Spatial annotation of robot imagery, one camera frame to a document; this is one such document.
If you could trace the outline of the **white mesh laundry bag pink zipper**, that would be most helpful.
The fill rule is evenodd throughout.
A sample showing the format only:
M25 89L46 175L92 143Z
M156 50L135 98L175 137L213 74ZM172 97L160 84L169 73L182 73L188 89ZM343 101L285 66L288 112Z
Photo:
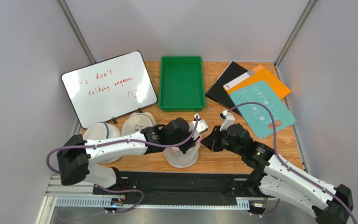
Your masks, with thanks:
M173 167L186 168L193 165L199 157L199 148L201 146L202 137L196 141L196 145L185 154L178 147L166 148L163 153L166 161Z

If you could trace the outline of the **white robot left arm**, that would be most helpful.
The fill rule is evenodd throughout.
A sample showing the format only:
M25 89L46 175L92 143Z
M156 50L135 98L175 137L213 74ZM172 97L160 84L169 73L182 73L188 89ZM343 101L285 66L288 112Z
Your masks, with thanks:
M205 121L196 116L190 123L177 118L167 125L146 127L113 139L85 140L80 134L73 135L56 153L61 184L88 182L109 188L117 184L117 169L104 167L102 162L129 155L160 153L172 147L185 154L207 129Z

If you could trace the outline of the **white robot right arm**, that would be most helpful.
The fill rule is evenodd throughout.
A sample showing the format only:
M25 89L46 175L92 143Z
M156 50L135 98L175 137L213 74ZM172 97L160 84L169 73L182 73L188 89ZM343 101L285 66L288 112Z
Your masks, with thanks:
M230 151L241 157L253 172L245 187L252 195L264 194L290 203L310 214L318 224L345 224L351 218L351 190L323 182L260 142L254 141L240 124L221 130L215 126L201 143L213 152Z

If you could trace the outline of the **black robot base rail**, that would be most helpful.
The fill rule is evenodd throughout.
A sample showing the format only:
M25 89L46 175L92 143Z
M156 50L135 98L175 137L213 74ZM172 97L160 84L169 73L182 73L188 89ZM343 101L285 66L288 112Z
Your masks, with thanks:
M250 193L247 174L172 173L120 171L112 190L130 190L125 203L136 203L142 191L141 205L236 205L238 197L265 200L262 193Z

